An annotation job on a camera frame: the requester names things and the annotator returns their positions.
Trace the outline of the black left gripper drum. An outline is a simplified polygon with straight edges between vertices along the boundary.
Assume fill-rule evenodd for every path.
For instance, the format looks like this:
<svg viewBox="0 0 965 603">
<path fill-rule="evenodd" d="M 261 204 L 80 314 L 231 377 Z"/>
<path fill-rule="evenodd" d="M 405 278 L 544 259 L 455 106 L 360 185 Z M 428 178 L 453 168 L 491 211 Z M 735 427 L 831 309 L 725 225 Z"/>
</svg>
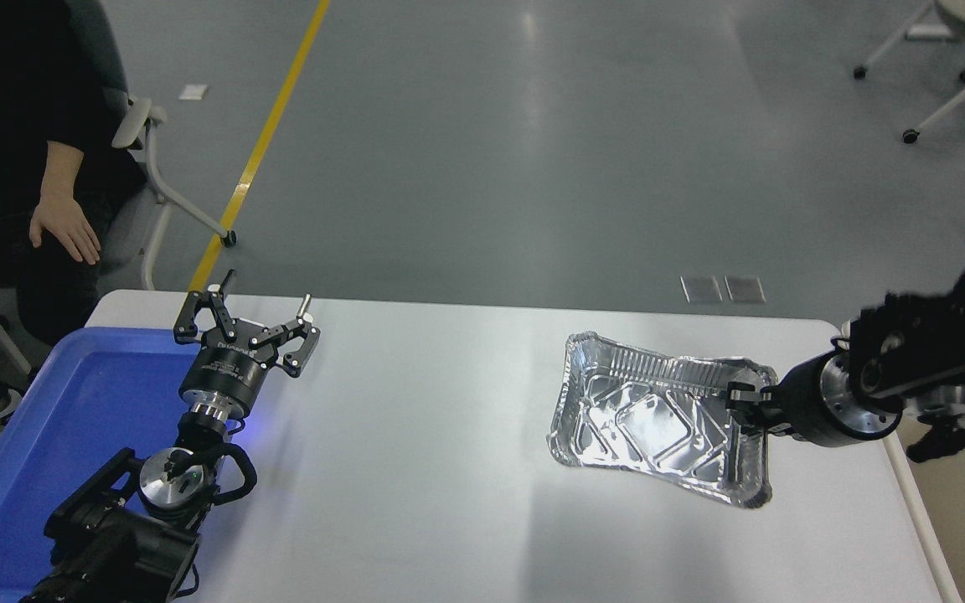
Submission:
<svg viewBox="0 0 965 603">
<path fill-rule="evenodd" d="M 250 347 L 251 339 L 260 338 L 265 331 L 260 324 L 237 323 L 231 331 L 236 333 L 231 341 L 217 326 L 203 333 L 198 355 L 179 386 L 181 397 L 188 392 L 208 392 L 224 394 L 241 407 L 255 404 L 278 354 L 271 344 Z"/>
</svg>

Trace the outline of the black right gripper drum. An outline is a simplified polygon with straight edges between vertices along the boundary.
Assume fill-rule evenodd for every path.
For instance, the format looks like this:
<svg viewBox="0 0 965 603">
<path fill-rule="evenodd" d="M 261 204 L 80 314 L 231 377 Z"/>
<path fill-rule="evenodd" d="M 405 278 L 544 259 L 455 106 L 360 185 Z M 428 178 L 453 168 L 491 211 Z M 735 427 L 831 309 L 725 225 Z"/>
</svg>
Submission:
<svg viewBox="0 0 965 603">
<path fill-rule="evenodd" d="M 823 354 L 792 368 L 772 389 L 772 403 L 790 436 L 838 449 L 884 439 L 900 415 L 855 393 L 847 354 Z"/>
</svg>

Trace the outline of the person's left hand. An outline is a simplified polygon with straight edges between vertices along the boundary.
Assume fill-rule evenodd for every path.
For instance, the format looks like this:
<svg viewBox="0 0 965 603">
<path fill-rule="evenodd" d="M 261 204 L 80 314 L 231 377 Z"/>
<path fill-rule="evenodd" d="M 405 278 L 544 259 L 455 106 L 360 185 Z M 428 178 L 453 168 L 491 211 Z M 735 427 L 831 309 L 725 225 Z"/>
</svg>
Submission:
<svg viewBox="0 0 965 603">
<path fill-rule="evenodd" d="M 44 240 L 57 241 L 70 259 L 87 265 L 100 262 L 102 245 L 80 203 L 70 191 L 53 190 L 39 195 L 29 223 L 32 248 L 43 247 Z"/>
</svg>

